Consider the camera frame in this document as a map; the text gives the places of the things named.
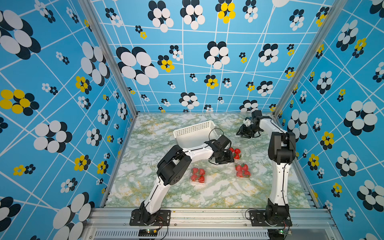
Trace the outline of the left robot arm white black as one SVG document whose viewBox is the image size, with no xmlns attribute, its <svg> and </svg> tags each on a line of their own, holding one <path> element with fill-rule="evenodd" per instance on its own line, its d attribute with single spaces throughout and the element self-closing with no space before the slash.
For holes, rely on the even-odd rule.
<svg viewBox="0 0 384 240">
<path fill-rule="evenodd" d="M 158 163 L 154 187 L 139 207 L 142 222 L 146 225 L 155 222 L 168 190 L 182 179 L 191 163 L 212 159 L 217 165 L 232 163 L 234 157 L 231 147 L 232 142 L 224 139 L 208 140 L 193 148 L 173 146 Z"/>
</svg>

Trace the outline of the white perforated plastic basket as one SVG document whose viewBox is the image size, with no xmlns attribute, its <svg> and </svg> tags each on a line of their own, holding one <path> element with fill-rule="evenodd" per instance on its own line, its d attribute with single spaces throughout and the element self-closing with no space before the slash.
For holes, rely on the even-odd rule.
<svg viewBox="0 0 384 240">
<path fill-rule="evenodd" d="M 177 144 L 184 149 L 200 147 L 208 140 L 218 139 L 222 133 L 213 121 L 206 121 L 173 131 Z"/>
</svg>

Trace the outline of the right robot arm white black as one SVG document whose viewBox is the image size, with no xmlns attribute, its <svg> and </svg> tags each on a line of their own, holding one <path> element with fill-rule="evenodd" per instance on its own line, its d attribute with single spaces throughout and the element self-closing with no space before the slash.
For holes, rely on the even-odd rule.
<svg viewBox="0 0 384 240">
<path fill-rule="evenodd" d="M 291 227 L 288 176 L 296 158 L 296 136 L 280 128 L 270 116 L 264 116 L 258 110 L 244 120 L 237 135 L 251 139 L 261 132 L 270 137 L 268 156 L 272 161 L 273 170 L 272 190 L 265 210 L 266 222 L 271 226 L 283 223 Z"/>
</svg>

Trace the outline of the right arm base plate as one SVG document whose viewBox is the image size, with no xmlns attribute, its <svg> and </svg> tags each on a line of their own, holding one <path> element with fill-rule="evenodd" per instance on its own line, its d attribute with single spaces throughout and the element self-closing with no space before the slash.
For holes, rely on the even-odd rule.
<svg viewBox="0 0 384 240">
<path fill-rule="evenodd" d="M 286 211 L 266 212 L 256 209 L 250 209 L 246 213 L 247 219 L 253 227 L 292 227 L 292 219 Z"/>
</svg>

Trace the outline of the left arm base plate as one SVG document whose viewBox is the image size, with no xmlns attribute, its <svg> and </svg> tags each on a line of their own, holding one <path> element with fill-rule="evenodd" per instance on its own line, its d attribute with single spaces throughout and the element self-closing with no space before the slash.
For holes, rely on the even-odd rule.
<svg viewBox="0 0 384 240">
<path fill-rule="evenodd" d="M 171 211 L 159 210 L 149 214 L 146 209 L 135 209 L 131 213 L 130 226 L 169 226 Z"/>
</svg>

